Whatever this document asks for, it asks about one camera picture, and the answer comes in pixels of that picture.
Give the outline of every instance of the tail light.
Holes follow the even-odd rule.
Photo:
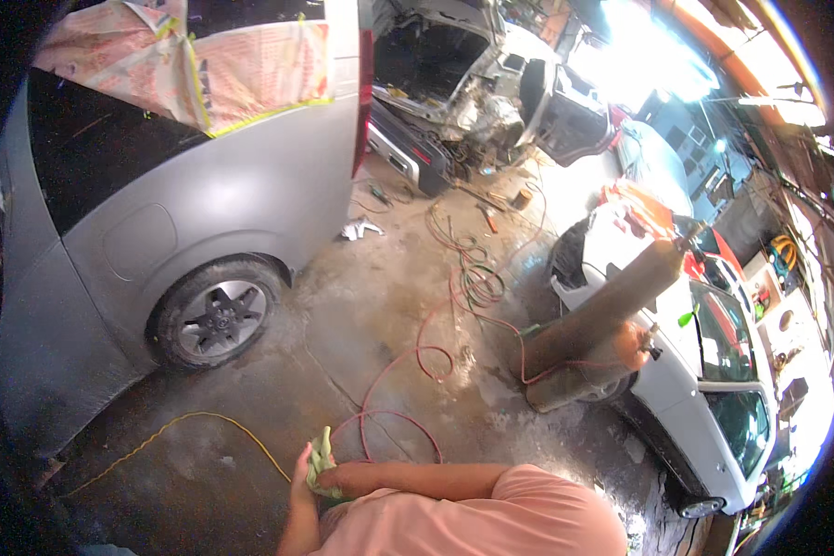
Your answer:
[[[361,29],[358,38],[358,128],[356,131],[356,156],[352,165],[352,177],[365,159],[367,125],[371,121],[371,90],[373,83],[373,31]]]

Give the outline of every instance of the wheel hub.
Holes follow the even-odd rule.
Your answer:
[[[253,335],[266,307],[266,295],[256,284],[231,280],[213,285],[183,311],[178,340],[194,355],[222,355]]]

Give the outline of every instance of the car body shell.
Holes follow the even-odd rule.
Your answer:
[[[434,131],[443,140],[467,138],[470,127],[463,123],[461,117],[465,112],[483,104],[477,101],[476,95],[468,93],[469,84],[474,83],[477,77],[486,78],[495,83],[494,91],[492,94],[481,95],[517,98],[524,66],[522,69],[512,69],[504,65],[508,57],[517,55],[525,62],[543,61],[544,72],[540,83],[540,102],[528,121],[523,122],[524,128],[515,147],[536,143],[556,162],[569,165],[580,157],[599,154],[614,138],[615,129],[611,125],[608,105],[599,93],[591,96],[578,93],[571,86],[560,64],[561,57],[528,30],[503,21],[494,1],[485,2],[478,8],[461,0],[414,0],[403,2],[403,6],[411,7],[424,19],[464,28],[488,39],[486,50],[464,73],[445,102],[417,102],[390,92],[384,84],[374,84],[373,96],[376,99],[402,110],[419,127]],[[602,114],[599,129],[593,129],[586,137],[569,134],[566,126],[570,118],[567,115],[576,112]]]
[[[0,144],[0,410],[30,453],[55,455],[156,368],[149,318],[189,272],[253,256],[290,282],[340,232],[358,117],[355,8],[325,8],[332,102],[282,111],[169,158],[64,233],[44,202],[22,87]]]

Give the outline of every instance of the car door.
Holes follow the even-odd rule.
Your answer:
[[[726,500],[725,512],[753,501],[774,434],[759,383],[700,381],[658,419],[709,494]]]
[[[562,65],[556,65],[552,91],[541,110],[536,142],[557,164],[597,155],[614,138],[608,104],[593,91],[584,95],[576,90]]]

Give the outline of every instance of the yellow extension cord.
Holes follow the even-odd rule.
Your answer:
[[[278,470],[278,473],[281,473],[281,476],[284,477],[284,479],[287,480],[287,482],[291,482],[291,478],[287,476],[287,473],[285,473],[283,469],[281,469],[281,466],[278,465],[278,461],[275,461],[275,458],[272,457],[272,455],[268,452],[268,449],[266,448],[266,445],[263,444],[262,442],[260,442],[259,439],[256,438],[256,435],[254,435],[252,432],[247,430],[247,427],[240,424],[238,421],[236,421],[235,419],[232,419],[231,417],[226,417],[226,416],[223,416],[223,415],[218,414],[218,413],[211,413],[210,411],[193,411],[191,413],[187,413],[187,414],[181,415],[179,417],[174,417],[173,419],[170,420],[169,423],[167,423],[166,425],[164,425],[163,427],[158,429],[158,431],[155,434],[148,437],[148,439],[145,440],[144,442],[142,442],[142,444],[139,444],[139,447],[136,448],[134,451],[129,452],[127,455],[124,455],[122,457],[117,458],[116,460],[114,460],[114,463],[109,465],[108,468],[104,472],[96,475],[95,477],[93,477],[92,479],[83,483],[82,485],[78,486],[77,488],[75,488],[71,492],[69,492],[65,495],[60,495],[59,498],[67,498],[68,496],[73,496],[73,495],[77,494],[78,492],[84,490],[85,488],[87,488],[89,485],[93,484],[97,480],[105,477],[108,473],[111,473],[111,470],[114,469],[114,467],[116,467],[118,463],[120,463],[121,461],[130,459],[131,457],[133,457],[136,454],[136,452],[144,449],[144,447],[148,446],[148,444],[150,444],[152,440],[154,440],[158,436],[160,436],[162,432],[164,432],[168,428],[172,427],[173,425],[177,424],[179,421],[182,421],[183,419],[188,419],[189,417],[195,417],[195,416],[219,417],[219,418],[223,419],[223,421],[228,421],[229,423],[232,423],[237,428],[246,432],[247,436],[249,436],[257,444],[259,444],[259,447],[262,449],[262,452],[267,456],[267,458],[269,460],[272,461],[272,464],[275,465],[275,468]]]

